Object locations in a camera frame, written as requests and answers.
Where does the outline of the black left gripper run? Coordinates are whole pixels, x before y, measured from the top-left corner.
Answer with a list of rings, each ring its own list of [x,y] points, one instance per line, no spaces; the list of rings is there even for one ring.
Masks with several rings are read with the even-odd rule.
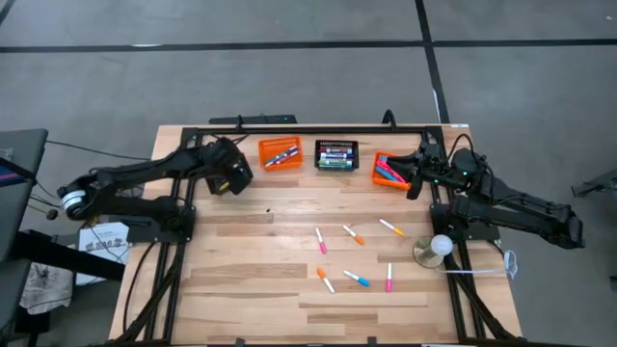
[[[228,169],[236,163],[249,165],[245,154],[229,138],[220,138],[216,142],[203,146],[200,149],[200,158],[204,165],[200,176],[204,179],[215,174],[221,174],[224,169]]]

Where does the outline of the brass lamp with white bulb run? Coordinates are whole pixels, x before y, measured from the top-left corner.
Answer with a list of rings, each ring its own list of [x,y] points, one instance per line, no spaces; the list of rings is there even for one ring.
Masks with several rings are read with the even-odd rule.
[[[437,268],[444,258],[453,251],[453,242],[446,235],[424,236],[419,238],[413,248],[416,262],[425,268]]]

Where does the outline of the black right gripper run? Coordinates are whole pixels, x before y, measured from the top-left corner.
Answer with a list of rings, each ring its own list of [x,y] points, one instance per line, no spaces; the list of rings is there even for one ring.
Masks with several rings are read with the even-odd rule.
[[[478,173],[478,158],[468,148],[458,149],[450,161],[443,161],[438,145],[422,142],[416,152],[404,156],[389,156],[387,165],[393,170],[411,170],[408,200],[416,200],[423,181],[446,187],[468,187]]]

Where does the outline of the patterned cloth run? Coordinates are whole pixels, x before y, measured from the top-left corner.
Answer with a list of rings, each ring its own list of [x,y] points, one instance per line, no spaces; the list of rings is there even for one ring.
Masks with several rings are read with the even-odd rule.
[[[69,270],[32,263],[19,305],[31,315],[68,307],[72,298],[73,273]]]

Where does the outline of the orange slotted plastic basket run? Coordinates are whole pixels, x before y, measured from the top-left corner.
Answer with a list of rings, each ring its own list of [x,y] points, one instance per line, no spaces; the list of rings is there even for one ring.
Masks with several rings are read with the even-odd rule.
[[[379,161],[381,155],[385,155],[387,157],[390,156],[390,154],[387,152],[377,151],[375,153],[373,165],[372,165],[372,171],[370,175],[372,183],[378,186],[382,186],[382,187],[395,188],[395,189],[404,190],[404,191],[409,190],[411,186],[410,181],[408,180],[405,180],[405,182],[390,181],[376,172],[375,168],[377,167],[377,162]]]
[[[298,151],[289,155],[279,165],[266,167],[265,163],[290,147],[297,146]],[[260,140],[258,142],[259,164],[267,172],[299,169],[303,164],[302,142],[299,136],[280,137]]]

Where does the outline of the black bar device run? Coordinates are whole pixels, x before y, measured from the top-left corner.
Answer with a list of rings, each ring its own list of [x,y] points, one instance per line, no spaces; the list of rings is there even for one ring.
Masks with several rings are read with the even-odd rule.
[[[240,124],[295,124],[297,119],[294,115],[258,115],[258,116],[242,116],[211,118],[208,121],[212,125],[232,124],[234,126]]]

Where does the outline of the blue-capped white thin marker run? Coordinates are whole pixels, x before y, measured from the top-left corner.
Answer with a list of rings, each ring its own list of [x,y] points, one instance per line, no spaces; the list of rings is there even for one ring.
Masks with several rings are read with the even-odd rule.
[[[357,283],[359,283],[359,284],[360,284],[360,285],[362,285],[362,286],[366,286],[366,287],[368,287],[368,286],[370,285],[370,281],[369,281],[369,280],[367,280],[367,279],[365,279],[365,278],[363,278],[363,277],[361,277],[361,276],[359,276],[359,275],[356,275],[356,274],[354,274],[354,273],[352,273],[352,272],[350,272],[350,271],[348,271],[348,270],[344,270],[344,271],[343,271],[343,274],[344,274],[346,277],[348,277],[348,278],[350,278],[350,279],[352,279],[352,280],[356,281]]]

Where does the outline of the grey side table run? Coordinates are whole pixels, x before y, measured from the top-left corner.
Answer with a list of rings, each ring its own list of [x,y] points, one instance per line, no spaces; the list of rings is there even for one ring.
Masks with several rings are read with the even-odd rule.
[[[8,150],[12,163],[37,174],[47,136],[42,128],[0,131],[0,152]],[[11,253],[32,188],[32,181],[0,187],[0,262]]]

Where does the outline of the pink highlighter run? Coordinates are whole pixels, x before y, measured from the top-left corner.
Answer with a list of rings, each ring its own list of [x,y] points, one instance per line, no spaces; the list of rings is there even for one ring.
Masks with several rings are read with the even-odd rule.
[[[394,169],[392,169],[389,165],[385,166],[382,165],[379,161],[377,162],[377,167],[381,167],[384,170],[387,170],[388,172],[390,172],[392,175],[394,175],[397,179],[398,182],[405,182],[405,179],[399,174],[397,173]]]

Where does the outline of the white paper sheet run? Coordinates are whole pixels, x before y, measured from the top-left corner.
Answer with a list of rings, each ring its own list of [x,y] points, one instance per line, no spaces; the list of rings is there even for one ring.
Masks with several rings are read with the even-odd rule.
[[[125,264],[129,245],[128,227],[122,223],[98,224],[79,230],[78,250]]]

